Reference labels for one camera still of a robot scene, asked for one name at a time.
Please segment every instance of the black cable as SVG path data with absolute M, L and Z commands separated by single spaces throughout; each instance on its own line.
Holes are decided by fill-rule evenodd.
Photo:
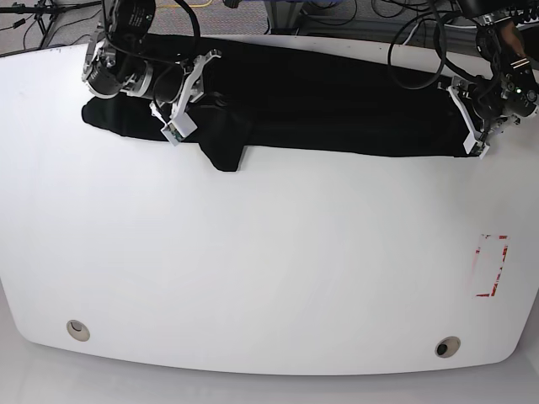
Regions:
M 97 17 L 97 15 L 101 13 L 101 10 L 98 10 L 97 13 L 95 13 L 94 15 L 92 15 L 91 17 L 87 17 L 85 19 L 78 19 L 77 21 L 72 21 L 71 23 L 68 23 L 68 24 L 64 24 L 64 25 L 61 25 L 60 27 L 58 27 L 51 35 L 51 38 L 49 39 L 49 44 L 52 42 L 52 40 L 54 39 L 55 35 L 58 33 L 58 31 L 60 29 L 64 29 L 66 27 L 68 27 L 69 25 L 74 25 L 74 24 L 78 24 L 78 23 L 82 23 L 82 21 L 88 21 L 89 19 L 94 19 L 95 17 Z
M 95 0 L 89 3 L 70 4 L 70 5 L 35 5 L 34 7 L 26 7 L 24 4 L 18 4 L 10 7 L 0 7 L 0 14 L 37 14 L 37 15 L 58 15 L 67 13 L 72 10 L 80 10 L 81 8 L 99 6 L 100 1 Z
M 82 3 L 82 5 L 85 5 L 85 4 L 92 4 L 93 6 L 100 6 L 101 5 L 101 2 L 99 0 L 95 1 L 95 2 L 89 2 L 89 3 Z M 80 6 L 81 3 L 62 3 L 61 6 L 64 7 L 64 6 Z
M 490 62 L 490 69 L 492 70 L 493 76 L 488 82 L 488 86 L 484 88 L 483 91 L 479 93 L 478 95 L 478 102 L 481 105 L 484 105 L 482 98 L 494 89 L 494 87 L 499 83 L 499 80 L 501 78 L 501 66 L 500 66 L 498 52 L 492 55 L 492 61 Z
M 429 11 L 429 8 L 428 7 L 424 7 L 424 8 L 419 8 L 420 6 L 424 6 L 426 5 L 427 3 L 416 3 L 416 4 L 408 4 L 408 3 L 401 3 L 401 2 L 398 2 L 397 0 L 382 0 L 384 3 L 390 3 L 390 4 L 395 4 L 397 6 L 400 6 L 402 8 L 405 8 L 407 10 L 411 10 L 411 11 L 415 11 L 417 13 L 425 13 L 427 11 Z
M 7 29 L 17 29 L 21 25 L 26 24 L 26 21 L 28 21 L 29 19 L 31 19 L 31 17 L 28 17 L 26 19 L 19 19 L 19 20 L 15 21 L 13 24 L 11 24 L 10 26 L 6 27 L 6 28 L 0 28 L 0 31 L 5 31 Z
M 167 67 L 163 73 L 161 73 L 155 83 L 153 84 L 153 91 L 152 91 L 152 101 L 155 105 L 155 108 L 157 109 L 157 111 L 159 111 L 159 114 L 161 114 L 161 116 L 163 117 L 164 120 L 166 120 L 167 122 L 170 121 L 170 116 L 168 114 L 165 114 L 165 112 L 163 111 L 163 109 L 159 106 L 159 104 L 157 103 L 157 99 L 156 99 L 156 92 L 157 92 L 157 85 L 161 82 L 161 80 L 163 79 L 163 77 L 165 77 L 171 70 L 173 69 L 173 66 L 169 66 Z
M 71 46 L 71 45 L 75 45 L 79 40 L 81 40 L 82 38 L 84 38 L 85 36 L 92 36 L 90 34 L 84 34 L 84 35 L 81 35 L 79 36 L 78 38 L 76 38 L 71 44 L 68 44 L 66 46 Z
M 304 17 L 306 17 L 307 19 L 310 19 L 311 21 L 314 21 L 315 23 L 319 23 L 319 24 L 322 24 L 322 25 L 329 25 L 330 27 L 339 27 L 341 25 L 346 25 L 348 23 L 351 23 L 352 21 L 354 21 L 355 19 L 355 16 L 357 15 L 357 9 L 358 9 L 358 6 L 357 6 L 357 0 L 354 0 L 354 5 L 355 5 L 355 10 L 354 10 L 354 14 L 352 14 L 352 17 L 350 17 L 349 19 L 347 19 L 346 21 L 344 21 L 343 23 L 336 23 L 336 24 L 331 24 L 331 23 L 326 23 L 324 21 L 320 21 L 318 19 L 314 19 L 313 17 L 311 17 L 309 14 L 305 13 L 303 10 L 301 11 L 302 15 Z
M 315 2 L 309 2 L 309 5 L 313 6 L 314 8 L 318 8 L 319 10 L 329 10 L 330 8 L 337 6 L 338 3 L 330 3 L 327 6 L 321 6 Z
M 199 41 L 200 41 L 200 25 L 199 25 L 199 21 L 196 18 L 196 15 L 193 12 L 193 9 L 191 7 L 189 7 L 189 5 L 184 0 L 174 0 L 174 1 L 187 12 L 187 14 L 189 15 L 189 18 L 191 20 L 191 24 L 192 24 L 192 28 L 193 28 L 193 44 L 191 46 L 191 50 L 189 51 L 188 55 L 190 55 L 191 53 L 194 54 L 196 52 L 196 49 L 198 48 L 198 44 L 199 44 Z M 103 9 L 104 36 L 107 39 L 107 41 L 109 42 L 110 46 L 115 48 L 117 51 L 126 53 L 127 55 L 134 56 L 134 57 L 137 57 L 139 59 L 143 59 L 143 60 L 146 60 L 146 61 L 159 61 L 159 62 L 167 64 L 167 65 L 174 65 L 174 66 L 176 65 L 176 63 L 178 61 L 167 60 L 167 59 L 162 59 L 162 58 L 153 57 L 153 56 L 146 56 L 146 55 L 143 55 L 143 54 L 139 54 L 139 53 L 135 53 L 133 51 L 127 50 L 127 49 L 123 48 L 122 46 L 117 45 L 110 38 L 109 22 L 107 20 L 107 12 L 106 12 L 106 7 L 105 7 L 105 4 L 104 4 L 104 0 L 101 0 L 101 8 Z
M 30 26 L 24 32 L 24 35 L 23 35 L 23 49 L 25 51 L 26 51 L 26 35 L 28 35 L 30 29 L 35 25 L 35 23 L 37 23 L 37 19 L 35 19 L 34 22 L 32 24 L 30 24 Z
M 422 88 L 427 88 L 428 86 L 430 86 L 431 84 L 433 84 L 434 82 L 436 82 L 436 80 L 438 80 L 440 78 L 441 73 L 442 73 L 442 71 L 444 69 L 444 66 L 446 65 L 447 38 L 446 38 L 446 30 L 444 28 L 444 25 L 441 23 L 440 13 L 449 13 L 449 12 L 448 11 L 438 11 L 436 9 L 434 0 L 428 0 L 428 1 L 429 1 L 429 6 L 431 8 L 431 11 L 429 11 L 428 13 L 422 13 L 422 14 L 418 15 L 417 17 L 415 17 L 413 19 L 410 19 L 405 25 L 403 25 L 403 27 L 395 34 L 394 38 L 391 41 L 391 44 L 389 45 L 389 50 L 387 51 L 387 72 L 388 72 L 389 76 L 400 87 L 406 88 L 408 90 L 420 90 Z M 397 75 L 395 74 L 395 71 L 394 71 L 392 63 L 391 63 L 391 55 L 392 55 L 392 52 L 393 52 L 393 48 L 397 44 L 398 38 L 401 36 L 401 34 L 404 32 L 404 30 L 407 27 L 409 27 L 411 24 L 416 22 L 418 19 L 421 19 L 421 18 L 424 18 L 424 17 L 429 17 L 430 15 L 433 15 L 435 20 L 436 20 L 436 23 L 438 25 L 440 25 L 440 36 L 441 36 L 440 65 L 438 66 L 438 69 L 436 70 L 436 73 L 434 75 L 432 75 L 432 77 L 429 80 L 427 80 L 426 82 L 422 82 L 420 84 L 407 84 L 405 82 L 401 82 L 397 78 Z
M 374 14 L 376 14 L 378 17 L 382 17 L 383 19 L 393 19 L 395 17 L 398 17 L 402 13 L 404 13 L 404 11 L 406 11 L 406 8 L 401 6 L 401 9 L 398 10 L 395 14 L 384 15 L 384 14 L 380 13 L 380 11 L 378 11 L 378 9 L 376 8 L 376 0 L 371 0 L 371 8 L 372 8 L 372 11 L 374 12 Z
M 441 53 L 442 49 L 441 49 L 441 44 L 440 44 L 440 27 L 443 27 L 449 21 L 451 21 L 453 19 L 457 19 L 457 18 L 459 18 L 461 16 L 462 16 L 462 13 L 458 12 L 458 11 L 447 13 L 446 15 L 444 15 L 441 18 L 441 24 L 437 24 L 435 26 L 435 32 L 432 35 L 432 40 L 433 40 L 434 45 L 435 45 L 436 53 L 438 54 L 438 56 L 440 58 L 441 58 L 441 54 L 442 54 Z M 476 77 L 472 76 L 470 73 L 468 73 L 464 69 L 462 69 L 459 66 L 455 65 L 454 63 L 452 63 L 447 58 L 446 58 L 446 66 L 449 67 L 454 73 L 456 73 L 460 77 L 468 80 L 469 82 L 475 82 L 475 83 L 479 82 L 479 80 Z
M 426 48 L 427 47 L 427 22 L 425 21 L 425 19 L 422 19 L 421 21 L 419 21 L 420 24 L 422 22 L 423 22 L 423 47 Z

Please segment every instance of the white table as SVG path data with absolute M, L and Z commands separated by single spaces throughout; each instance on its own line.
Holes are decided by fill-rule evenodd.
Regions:
M 237 39 L 372 61 L 387 50 Z M 220 173 L 197 145 L 85 125 L 83 52 L 0 60 L 9 77 L 0 93 L 0 278 L 25 338 L 113 359 L 282 375 L 456 368 L 513 352 L 539 286 L 536 121 L 507 131 L 482 161 L 249 147 L 238 173 Z M 432 70 L 433 53 L 395 56 Z M 504 242 L 482 234 L 509 236 L 488 298 L 476 295 L 494 283 Z M 487 255 L 474 267 L 480 242 Z M 86 343 L 68 335 L 73 319 L 88 326 Z M 435 345 L 449 336 L 461 349 L 440 359 Z

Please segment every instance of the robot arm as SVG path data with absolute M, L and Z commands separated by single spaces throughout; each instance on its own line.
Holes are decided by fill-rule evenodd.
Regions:
M 184 0 L 176 3 L 191 19 L 194 35 L 189 49 L 167 58 L 146 49 L 155 0 L 114 0 L 108 13 L 103 2 L 103 15 L 88 44 L 83 69 L 83 81 L 96 97 L 112 98 L 123 92 L 151 99 L 152 113 L 163 122 L 162 133 L 174 145 L 196 130 L 185 111 L 204 95 L 204 66 L 221 57 L 218 50 L 196 55 L 198 20 Z
M 162 133 L 174 145 L 196 129 L 186 109 L 205 93 L 204 67 L 221 57 L 218 50 L 196 55 L 200 26 L 195 13 L 184 0 L 175 1 L 188 13 L 193 26 L 189 49 L 178 50 L 167 58 L 146 49 L 155 0 L 113 0 L 108 13 L 102 1 L 103 15 L 88 45 L 83 71 L 84 82 L 97 97 L 111 98 L 124 92 L 151 99 L 152 113 L 163 122 Z M 507 24 L 536 18 L 538 10 L 528 4 L 535 5 L 536 0 L 457 1 L 462 12 L 446 13 L 441 23 L 460 16 L 474 19 L 478 49 L 490 62 L 493 76 L 489 80 L 474 77 L 446 61 L 456 74 L 447 91 L 470 130 L 464 144 L 468 154 L 483 156 L 492 136 L 537 112 L 539 86 L 530 62 L 515 46 L 511 31 L 508 34 Z M 437 44 L 438 25 L 434 39 Z M 436 50 L 440 55 L 439 44 Z
M 461 112 L 467 111 L 462 114 L 470 129 L 466 151 L 482 157 L 489 139 L 537 113 L 539 86 L 515 25 L 536 18 L 538 10 L 535 2 L 528 4 L 526 0 L 457 1 L 462 16 L 478 22 L 476 45 L 493 73 L 489 80 L 460 74 L 448 88 Z M 453 70 L 459 74 L 461 69 Z

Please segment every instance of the wire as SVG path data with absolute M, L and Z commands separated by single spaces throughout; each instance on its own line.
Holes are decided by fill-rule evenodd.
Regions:
M 486 96 L 488 93 L 490 93 L 494 89 L 494 87 L 496 87 L 496 85 L 499 83 L 499 79 L 501 78 L 501 71 L 500 71 L 500 65 L 499 65 L 499 52 L 496 52 L 492 55 L 490 68 L 492 70 L 493 76 L 490 79 L 488 86 L 484 88 L 483 91 L 478 95 L 478 102 L 483 106 L 487 106 L 482 101 L 483 97 Z
M 452 19 L 457 19 L 457 18 L 459 18 L 461 16 L 462 16 L 462 13 L 457 12 L 457 11 L 447 13 L 446 15 L 444 15 L 444 17 L 442 17 L 441 25 L 436 25 L 435 26 L 435 32 L 432 35 L 432 40 L 433 40 L 434 45 L 435 45 L 436 53 L 438 54 L 439 57 L 441 57 L 441 52 L 442 52 L 441 44 L 440 44 L 440 26 L 443 27 L 443 24 L 445 24 L 447 21 L 451 21 Z M 446 65 L 454 73 L 458 74 L 462 78 L 465 78 L 469 82 L 478 82 L 478 80 L 474 76 L 472 76 L 470 73 L 468 73 L 464 69 L 460 68 L 459 66 L 455 65 L 454 63 L 452 63 L 447 58 L 446 58 Z
M 189 6 L 191 8 L 203 8 L 208 7 L 213 3 L 213 0 L 209 0 L 207 3 L 204 4 L 190 4 Z M 156 8 L 181 8 L 178 4 L 163 4 L 161 6 L 157 6 Z
M 79 36 L 78 38 L 76 38 L 71 44 L 68 44 L 66 46 L 71 46 L 71 45 L 75 45 L 79 40 L 81 40 L 82 38 L 84 38 L 85 36 L 92 36 L 90 34 L 84 34 L 84 35 L 81 35 Z
M 446 24 L 446 27 L 458 28 L 458 29 L 477 29 L 478 28 L 475 25 L 449 25 L 449 24 Z
M 58 33 L 58 31 L 60 29 L 64 29 L 66 27 L 68 27 L 69 25 L 74 25 L 74 24 L 78 24 L 78 23 L 82 23 L 82 21 L 88 21 L 89 19 L 93 19 L 95 17 L 97 17 L 97 15 L 101 13 L 101 10 L 98 10 L 97 13 L 95 13 L 94 15 L 92 15 L 91 17 L 87 17 L 85 19 L 78 19 L 77 21 L 72 21 L 71 23 L 68 23 L 68 24 L 64 24 L 60 27 L 58 27 L 51 35 L 51 38 L 49 39 L 49 44 L 52 42 L 53 38 L 55 37 L 55 35 Z
M 417 17 L 410 19 L 405 25 L 403 25 L 403 27 L 401 27 L 401 29 L 393 37 L 391 44 L 389 45 L 389 50 L 387 51 L 387 72 L 389 76 L 400 87 L 406 88 L 408 90 L 420 90 L 422 88 L 427 88 L 428 86 L 430 86 L 431 84 L 433 84 L 434 82 L 436 82 L 436 80 L 440 78 L 441 73 L 444 69 L 444 66 L 446 65 L 447 38 L 446 38 L 446 30 L 444 29 L 444 25 L 441 23 L 440 13 L 449 13 L 449 12 L 438 11 L 436 9 L 434 0 L 428 0 L 428 1 L 429 1 L 429 7 L 431 8 L 431 11 L 429 11 L 428 13 L 419 14 Z M 426 82 L 422 82 L 420 84 L 404 83 L 397 78 L 397 75 L 395 74 L 395 71 L 394 71 L 394 67 L 391 63 L 391 56 L 392 56 L 393 48 L 397 44 L 398 37 L 404 32 L 404 30 L 407 27 L 415 23 L 417 20 L 424 17 L 429 17 L 430 15 L 434 16 L 436 23 L 440 27 L 440 36 L 441 36 L 440 54 L 439 54 L 440 64 L 438 65 L 438 69 L 436 70 L 435 74 L 432 75 L 432 77 Z
M 199 20 L 196 18 L 195 12 L 191 9 L 189 4 L 187 4 L 184 0 L 174 0 L 174 1 L 185 10 L 185 12 L 189 15 L 189 19 L 191 21 L 191 25 L 192 25 L 192 29 L 193 29 L 193 43 L 191 45 L 191 49 L 189 50 L 189 52 L 186 52 L 186 53 L 187 53 L 189 59 L 193 59 L 195 57 L 195 52 L 198 49 L 198 45 L 199 45 L 199 42 L 200 42 Z M 168 64 L 168 65 L 174 65 L 174 66 L 177 64 L 178 61 L 172 61 L 172 60 L 161 59 L 161 58 L 158 58 L 158 57 L 142 55 L 140 53 L 135 53 L 133 51 L 130 51 L 130 50 L 127 50 L 127 49 L 123 48 L 120 45 L 117 45 L 110 38 L 109 23 L 107 21 L 107 13 L 106 13 L 106 7 L 105 7 L 105 4 L 104 4 L 104 0 L 101 0 L 101 8 L 103 10 L 103 24 L 104 24 L 104 30 L 103 31 L 104 31 L 104 36 L 105 36 L 106 40 L 109 42 L 110 46 L 115 48 L 117 51 L 126 53 L 127 55 L 134 56 L 134 57 L 137 57 L 139 59 L 146 60 L 146 61 L 159 61 L 161 63 L 165 63 L 165 64 Z
M 153 84 L 153 91 L 152 91 L 152 101 L 155 105 L 155 108 L 157 109 L 157 111 L 159 111 L 159 114 L 163 117 L 164 120 L 166 120 L 167 122 L 170 121 L 170 115 L 169 114 L 165 114 L 164 110 L 161 108 L 161 106 L 157 103 L 157 99 L 156 99 L 156 92 L 157 92 L 157 85 L 161 82 L 161 80 L 163 79 L 163 77 L 165 77 L 167 74 L 170 73 L 170 71 L 173 69 L 173 66 L 169 66 L 167 67 L 165 70 L 163 70 L 163 73 L 161 73 L 155 83 Z
M 320 21 L 318 19 L 314 19 L 313 17 L 311 17 L 309 14 L 305 13 L 303 10 L 301 11 L 302 15 L 305 16 L 306 18 L 310 19 L 311 21 L 314 21 L 315 23 L 319 23 L 319 24 L 322 24 L 322 25 L 329 25 L 330 27 L 339 27 L 341 25 L 346 25 L 346 24 L 349 24 L 351 23 L 352 21 L 354 21 L 355 19 L 355 16 L 357 15 L 357 0 L 354 0 L 354 5 L 355 5 L 355 10 L 354 10 L 354 14 L 352 14 L 352 17 L 350 17 L 349 19 L 347 19 L 346 21 L 344 21 L 343 23 L 336 23 L 336 24 L 331 24 L 331 23 L 326 23 L 324 21 Z
M 313 6 L 314 8 L 318 8 L 319 10 L 329 10 L 330 8 L 336 7 L 338 3 L 333 2 L 328 4 L 327 6 L 321 6 L 320 4 L 316 4 L 315 2 L 309 2 L 309 5 Z
M 418 30 L 419 26 L 421 25 L 421 22 L 424 21 L 424 19 L 422 19 L 421 21 L 419 21 L 413 28 L 412 30 L 410 31 L 410 35 L 408 35 L 408 38 L 406 40 L 404 40 L 403 42 L 403 46 L 406 46 L 408 44 L 408 42 L 414 37 L 415 35 L 415 31 Z
M 427 22 L 426 19 L 419 21 L 419 25 L 423 24 L 423 47 L 427 47 Z
M 417 13 L 424 13 L 429 11 L 429 8 L 419 8 L 420 6 L 425 6 L 427 3 L 416 3 L 416 4 L 408 4 L 408 3 L 401 3 L 397 0 L 381 0 L 384 3 L 390 3 L 390 4 L 396 4 L 402 8 L 405 8 L 407 10 L 415 11 Z
M 398 10 L 395 14 L 384 15 L 380 13 L 380 11 L 378 11 L 378 9 L 376 8 L 376 0 L 371 0 L 371 8 L 374 14 L 376 14 L 378 17 L 382 17 L 383 19 L 393 19 L 406 11 L 406 8 L 404 8 L 404 6 L 401 6 L 401 9 Z
M 26 35 L 28 35 L 30 29 L 35 25 L 35 23 L 37 23 L 37 19 L 35 19 L 34 22 L 32 24 L 30 24 L 30 26 L 24 32 L 24 35 L 23 35 L 23 49 L 25 51 L 26 51 Z
M 26 24 L 26 21 L 28 21 L 29 19 L 31 19 L 32 17 L 28 17 L 26 19 L 20 19 L 18 21 L 15 21 L 13 24 L 11 24 L 10 26 L 6 27 L 6 28 L 0 28 L 0 31 L 5 31 L 7 29 L 17 29 L 18 27 L 20 27 L 21 25 L 25 25 Z

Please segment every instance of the black garment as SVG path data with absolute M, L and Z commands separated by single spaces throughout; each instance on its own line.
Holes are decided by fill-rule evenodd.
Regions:
M 148 35 L 148 55 L 175 54 L 189 37 Z M 447 92 L 396 86 L 387 68 L 303 50 L 203 38 L 199 53 L 223 57 L 205 69 L 206 97 L 189 110 L 198 142 L 214 166 L 236 171 L 243 147 L 271 146 L 375 156 L 466 157 L 467 128 Z M 399 69 L 403 79 L 425 74 Z M 90 125 L 121 136 L 165 141 L 149 101 L 120 94 L 83 108 Z
M 524 41 L 524 52 L 532 59 L 533 68 L 536 68 L 539 62 L 539 27 L 523 29 L 520 36 Z

